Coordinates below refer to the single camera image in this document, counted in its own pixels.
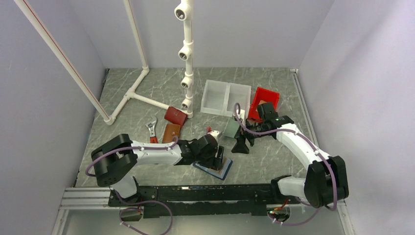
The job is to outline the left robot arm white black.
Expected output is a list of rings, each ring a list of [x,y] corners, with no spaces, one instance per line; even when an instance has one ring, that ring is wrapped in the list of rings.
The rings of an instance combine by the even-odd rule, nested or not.
[[[129,206],[137,204],[141,197],[137,180],[129,175],[139,165],[192,165],[224,180],[232,160],[224,156],[219,135],[218,131],[210,131],[190,141],[174,136],[168,143],[144,143],[120,134],[92,152],[92,163],[85,174],[94,177],[99,187],[114,189]]]

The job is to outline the orange credit card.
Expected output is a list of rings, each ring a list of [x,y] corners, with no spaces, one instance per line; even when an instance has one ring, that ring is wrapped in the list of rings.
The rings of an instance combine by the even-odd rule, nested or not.
[[[228,158],[224,158],[221,163],[221,168],[219,169],[219,173],[221,175],[224,175],[228,171],[228,168],[231,165],[231,163],[232,163],[232,160]]]
[[[265,101],[261,100],[258,103],[256,110],[257,110],[259,115],[262,115],[262,114],[265,114],[267,112],[267,110],[268,110],[267,107],[268,107],[268,102],[265,102]]]

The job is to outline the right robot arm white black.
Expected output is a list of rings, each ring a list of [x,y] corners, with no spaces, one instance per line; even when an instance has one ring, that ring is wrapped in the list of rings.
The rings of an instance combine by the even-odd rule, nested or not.
[[[236,144],[232,153],[249,153],[255,139],[270,136],[287,147],[306,169],[306,176],[298,178],[284,175],[271,180],[270,198],[282,203],[288,197],[305,199],[314,208],[336,210],[339,200],[349,196],[346,164],[342,157],[331,156],[318,148],[303,134],[288,116],[279,116],[272,103],[257,108],[260,123],[243,124],[240,105],[234,105]]]

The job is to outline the blue leather card holder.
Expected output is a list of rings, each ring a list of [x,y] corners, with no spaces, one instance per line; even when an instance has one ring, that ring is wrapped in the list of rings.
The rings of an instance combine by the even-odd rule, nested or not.
[[[222,159],[214,160],[213,165],[211,167],[203,166],[199,163],[193,163],[192,165],[195,168],[197,168],[197,169],[199,169],[199,170],[201,170],[201,171],[203,171],[203,172],[205,172],[205,173],[207,173],[207,174],[209,174],[209,175],[211,175],[211,176],[213,176],[213,177],[215,177],[219,180],[224,181],[227,174],[228,174],[228,172],[229,172],[229,170],[230,170],[230,168],[231,168],[231,166],[232,166],[232,164],[233,164],[233,161],[231,159],[228,159],[228,158],[224,157]]]

